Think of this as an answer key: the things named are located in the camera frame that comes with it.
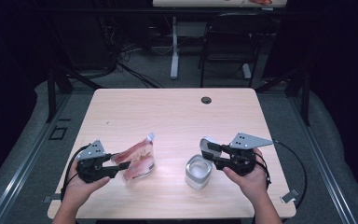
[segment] table surface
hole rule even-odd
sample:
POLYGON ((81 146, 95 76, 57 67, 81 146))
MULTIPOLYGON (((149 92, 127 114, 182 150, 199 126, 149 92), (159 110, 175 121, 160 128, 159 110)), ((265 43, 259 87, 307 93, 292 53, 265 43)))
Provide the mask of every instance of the table surface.
MULTIPOLYGON (((255 91, 252 89, 101 89, 94 93, 72 153, 101 140, 107 153, 117 153, 156 135, 156 167, 148 177, 126 184, 122 173, 95 191, 77 218, 241 218, 254 209, 240 188, 213 166, 204 189, 186 183, 186 163, 200 154, 200 139, 209 136, 228 144, 237 132, 271 139, 255 91), (212 99, 206 105, 201 98, 212 99)), ((268 194, 280 217, 296 213, 292 202, 280 197, 289 192, 273 145, 261 147, 271 175, 268 194)), ((104 166, 113 165, 110 161, 104 166)), ((64 177, 56 189, 60 192, 64 177)), ((53 201, 53 218, 60 201, 53 201)))
POLYGON ((250 0, 153 0, 154 7, 285 7, 287 0, 262 6, 250 0))

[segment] plastic bag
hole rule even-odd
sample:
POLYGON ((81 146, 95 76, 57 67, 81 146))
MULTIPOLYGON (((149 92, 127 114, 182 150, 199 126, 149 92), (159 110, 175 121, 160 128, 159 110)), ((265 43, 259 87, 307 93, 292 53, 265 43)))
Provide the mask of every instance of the plastic bag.
POLYGON ((111 161, 116 164, 126 161, 131 162, 130 167, 123 174, 127 182, 135 178, 147 176, 152 172, 155 167, 153 155, 154 137, 155 135, 150 133, 143 141, 112 157, 111 161))

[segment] dark background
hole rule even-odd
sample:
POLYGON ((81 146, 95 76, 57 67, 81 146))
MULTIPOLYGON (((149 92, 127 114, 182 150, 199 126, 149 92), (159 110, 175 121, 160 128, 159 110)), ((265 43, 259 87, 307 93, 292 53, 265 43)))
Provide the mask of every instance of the dark background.
MULTIPOLYGON (((95 17, 67 15, 53 18, 23 10, 28 1, 0 1, 0 166, 30 118, 36 95, 34 87, 47 80, 57 64, 74 69, 104 70, 115 66, 119 44, 107 43, 101 21, 95 17), (79 32, 87 28, 89 32, 79 32)), ((41 1, 42 7, 103 7, 93 1, 41 1)), ((151 1, 131 1, 150 7, 151 1)), ((116 1, 117 6, 126 1, 116 1)), ((358 181, 358 3, 355 1, 290 1, 293 11, 328 11, 321 20, 284 19, 272 47, 264 77, 278 77, 298 67, 313 48, 312 40, 323 37, 323 47, 309 68, 311 90, 324 102, 340 132, 345 160, 358 181)), ((148 48, 147 38, 134 35, 156 18, 117 19, 112 29, 148 48)))

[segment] chair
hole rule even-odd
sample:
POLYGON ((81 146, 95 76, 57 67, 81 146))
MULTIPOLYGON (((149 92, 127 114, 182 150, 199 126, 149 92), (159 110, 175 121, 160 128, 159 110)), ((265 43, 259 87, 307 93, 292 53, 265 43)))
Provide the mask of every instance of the chair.
POLYGON ((253 65, 248 87, 252 86, 262 41, 269 31, 271 19, 262 14, 223 13, 205 26, 201 51, 200 86, 203 87, 205 63, 245 63, 253 65))

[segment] gray carpet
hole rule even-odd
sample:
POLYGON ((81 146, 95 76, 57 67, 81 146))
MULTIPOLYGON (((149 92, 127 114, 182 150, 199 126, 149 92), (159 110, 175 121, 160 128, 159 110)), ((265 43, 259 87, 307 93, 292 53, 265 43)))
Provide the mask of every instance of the gray carpet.
MULTIPOLYGON (((200 70, 197 69, 199 56, 197 45, 181 48, 179 78, 170 79, 171 54, 158 55, 156 53, 136 50, 131 54, 128 62, 124 62, 135 71, 148 74, 165 88, 198 87, 200 84, 200 70)), ((262 64, 257 69, 258 77, 255 87, 263 84, 262 64)), ((93 79, 96 83, 107 88, 144 88, 145 85, 127 72, 117 69, 106 77, 93 79)), ((5 193, 10 180, 16 174, 24 159, 39 142, 39 136, 45 139, 40 145, 40 153, 35 156, 32 171, 24 177, 26 181, 21 186, 18 195, 7 205, 7 212, 0 218, 2 223, 50 223, 47 217, 48 203, 43 203, 45 196, 52 195, 60 180, 62 170, 67 161, 72 145, 75 142, 92 96, 92 90, 72 80, 75 91, 71 95, 61 95, 62 106, 59 114, 51 124, 45 124, 48 117, 47 84, 42 83, 36 88, 38 102, 34 113, 24 129, 21 138, 7 161, 0 170, 0 199, 5 193), (62 140, 48 140, 54 128, 65 128, 62 140)), ((219 80, 221 87, 230 86, 231 82, 219 80)), ((293 107, 296 99, 288 99, 282 92, 282 86, 272 91, 258 94, 271 136, 289 146, 306 166, 308 174, 308 191, 304 201, 298 208, 296 215, 286 223, 345 223, 332 200, 331 192, 325 185, 321 170, 315 162, 312 145, 307 137, 301 120, 296 117, 298 111, 293 107)), ((320 144, 323 154, 328 161, 336 181, 342 189, 356 222, 358 223, 358 184, 351 175, 351 171, 343 160, 343 149, 334 122, 329 117, 322 102, 317 96, 310 98, 311 130, 320 144)), ((296 157, 284 147, 276 145, 282 168, 290 189, 304 188, 304 175, 296 157)), ((94 223, 94 220, 79 220, 80 223, 94 223)))

